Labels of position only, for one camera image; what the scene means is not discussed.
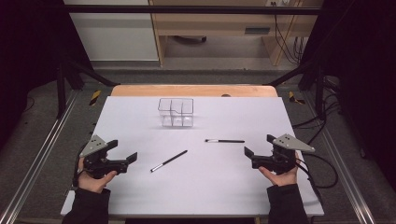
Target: hand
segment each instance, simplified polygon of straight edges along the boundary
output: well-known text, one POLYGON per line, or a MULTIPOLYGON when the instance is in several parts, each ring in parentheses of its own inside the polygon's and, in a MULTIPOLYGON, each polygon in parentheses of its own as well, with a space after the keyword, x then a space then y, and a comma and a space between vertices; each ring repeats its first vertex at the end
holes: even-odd
MULTIPOLYGON (((84 168, 84 158, 79 159, 78 169, 82 170, 84 168)), ((95 193, 102 193, 106 184, 110 182, 114 176, 117 175, 116 171, 112 171, 102 177, 101 179, 95 179, 91 177, 87 172, 83 171, 78 177, 78 187, 95 193)))
POLYGON ((260 172, 267 177, 273 185, 285 186, 297 184, 297 166, 282 175, 275 175, 271 171, 267 170, 265 167, 259 167, 260 172))

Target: cable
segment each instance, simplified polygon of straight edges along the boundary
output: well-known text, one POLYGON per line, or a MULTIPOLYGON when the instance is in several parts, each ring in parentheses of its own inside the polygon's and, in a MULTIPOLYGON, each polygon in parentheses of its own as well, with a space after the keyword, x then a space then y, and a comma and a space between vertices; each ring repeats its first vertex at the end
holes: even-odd
POLYGON ((303 156, 314 157, 321 161, 326 162, 332 168, 332 171, 334 172, 335 178, 334 178, 334 181, 332 182, 332 184, 330 184, 328 186, 316 186, 318 189, 331 189, 331 188, 334 188, 335 185, 337 185, 339 176, 338 176, 337 170, 335 170, 335 167, 329 161, 327 161, 324 158, 322 158, 318 155, 315 155, 315 154, 306 153, 306 152, 302 152, 302 154, 303 154, 303 156))
POLYGON ((31 99, 33 102, 32 102, 32 104, 31 104, 28 108, 26 108, 25 110, 23 110, 23 113, 26 112, 26 111, 28 111, 28 110, 30 110, 30 109, 32 109, 32 107, 35 105, 35 99, 34 99, 34 98, 28 96, 27 99, 31 99))
MULTIPOLYGON (((276 2, 271 2, 271 6, 276 7, 276 2)), ((276 28, 276 29, 275 29, 275 40, 276 40, 276 43, 280 46, 280 48, 282 49, 283 53, 285 54, 286 58, 288 59, 288 61, 289 61, 290 63, 298 64, 298 62, 292 57, 292 55, 291 55, 291 53, 290 53, 290 51, 289 51, 288 45, 286 44, 286 40, 285 40, 285 38, 283 38, 283 35, 282 35, 282 33, 280 32, 279 27, 277 26, 277 18, 276 18, 276 15, 274 15, 274 18, 275 18, 275 28, 276 28), (286 50, 288 51, 289 56, 294 60, 294 62, 292 62, 292 61, 290 60, 290 58, 289 58, 288 54, 286 53, 286 51, 284 50, 283 46, 282 46, 282 45, 279 43, 279 41, 277 40, 277 32, 279 32, 280 37, 281 37, 281 39, 282 39, 282 41, 283 41, 283 44, 284 44, 284 46, 286 47, 286 50)))
POLYGON ((320 132, 324 129, 324 126, 326 125, 326 119, 323 120, 323 123, 321 125, 321 127, 319 128, 319 130, 314 134, 314 136, 307 142, 308 145, 311 145, 311 143, 315 140, 315 138, 318 137, 318 135, 320 134, 320 132))
POLYGON ((298 162, 295 162, 295 164, 296 164, 296 166, 297 166, 298 168, 300 168, 302 171, 304 171, 304 172, 308 175, 308 180, 309 180, 309 183, 310 183, 311 186, 312 186, 312 190, 313 190, 313 191, 315 192, 315 194, 317 195, 320 204, 323 205, 323 199, 322 199, 321 194, 320 194, 320 192, 319 192, 319 190, 318 190, 318 188, 317 188, 317 185, 315 184, 315 180, 314 180, 314 178, 312 177, 312 175, 309 173, 309 171, 307 171, 307 170, 306 170, 302 165, 300 165, 298 162))
MULTIPOLYGON (((323 112, 327 112, 328 110, 334 108, 337 104, 339 104, 339 103, 338 103, 338 102, 332 103, 331 105, 329 105, 329 107, 325 108, 325 109, 323 110, 323 112)), ((303 126, 303 125, 305 125, 305 124, 308 124, 308 123, 310 123, 310 122, 315 121, 316 119, 320 118, 321 116, 322 116, 322 115, 316 115, 316 116, 313 117, 312 119, 309 119, 309 120, 304 121, 304 122, 302 122, 302 123, 293 124, 293 125, 291 125, 291 127, 292 127, 293 129, 296 129, 296 128, 300 127, 300 126, 303 126)))
POLYGON ((300 45, 297 48, 297 41, 298 41, 298 36, 294 38, 294 44, 293 44, 293 54, 294 57, 297 58, 297 63, 300 63, 302 57, 303 57, 303 45, 304 45, 304 38, 300 37, 300 45))
POLYGON ((320 124, 314 125, 314 126, 295 128, 295 129, 314 129, 314 128, 320 127, 322 124, 323 124, 323 122, 321 122, 320 124))
POLYGON ((327 101, 330 97, 332 97, 332 96, 334 96, 334 97, 337 98, 337 100, 338 100, 337 95, 338 95, 337 93, 332 93, 332 94, 326 96, 326 98, 324 98, 324 102, 326 102, 326 101, 327 101))

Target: white tabletop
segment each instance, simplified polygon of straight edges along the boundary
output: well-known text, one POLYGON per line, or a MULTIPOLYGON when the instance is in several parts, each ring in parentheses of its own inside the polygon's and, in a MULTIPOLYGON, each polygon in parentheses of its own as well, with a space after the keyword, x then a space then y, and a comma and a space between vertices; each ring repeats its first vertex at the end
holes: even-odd
MULTIPOLYGON (((106 142, 119 140, 108 151, 124 160, 137 151, 126 174, 107 185, 109 213, 120 217, 257 217, 268 215, 266 188, 271 183, 251 168, 244 147, 271 156, 266 135, 294 135, 282 99, 278 97, 189 97, 194 101, 193 127, 161 124, 161 97, 110 96, 94 134, 106 142), (241 139, 245 143, 206 143, 205 139, 241 139), (188 150, 152 173, 150 169, 188 150)), ((298 184, 305 212, 323 215, 318 198, 299 170, 298 184)), ((70 211, 74 193, 61 214, 70 211)))

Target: clear plastic container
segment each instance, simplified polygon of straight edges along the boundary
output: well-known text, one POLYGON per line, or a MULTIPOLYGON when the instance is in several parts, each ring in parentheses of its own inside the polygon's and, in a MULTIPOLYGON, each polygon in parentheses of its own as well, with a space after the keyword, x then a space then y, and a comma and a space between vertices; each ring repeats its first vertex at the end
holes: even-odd
POLYGON ((161 98, 158 111, 164 127, 192 127, 194 101, 191 98, 161 98))

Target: floor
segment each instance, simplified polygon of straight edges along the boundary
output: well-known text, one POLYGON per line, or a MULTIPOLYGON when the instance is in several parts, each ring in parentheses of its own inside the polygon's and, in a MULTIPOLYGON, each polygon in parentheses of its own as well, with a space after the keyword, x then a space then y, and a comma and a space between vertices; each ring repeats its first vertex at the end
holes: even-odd
MULTIPOLYGON (((96 64, 99 74, 121 83, 265 84, 281 77, 296 64, 282 60, 273 67, 259 37, 209 36, 199 40, 171 38, 163 66, 152 62, 133 63, 115 70, 116 64, 96 64)), ((69 109, 56 119, 56 84, 51 82, 29 93, 26 112, 0 151, 0 223, 60 223, 64 192, 70 186, 71 167, 76 150, 88 141, 111 88, 83 76, 82 91, 67 91, 69 109), (94 106, 92 94, 101 90, 94 106)), ((276 87, 297 124, 315 116, 314 90, 299 91, 297 76, 276 87), (290 92, 305 104, 290 101, 290 92)), ((330 91, 326 105, 337 105, 330 91)), ((308 142, 321 121, 295 129, 295 135, 308 142)), ((313 223, 396 223, 396 194, 379 172, 374 161, 362 159, 342 108, 329 110, 325 128, 312 142, 318 155, 332 163, 338 183, 320 189, 325 216, 313 223)), ((332 169, 314 158, 305 158, 317 185, 334 181, 332 169)), ((112 218, 115 223, 122 219, 112 218)))

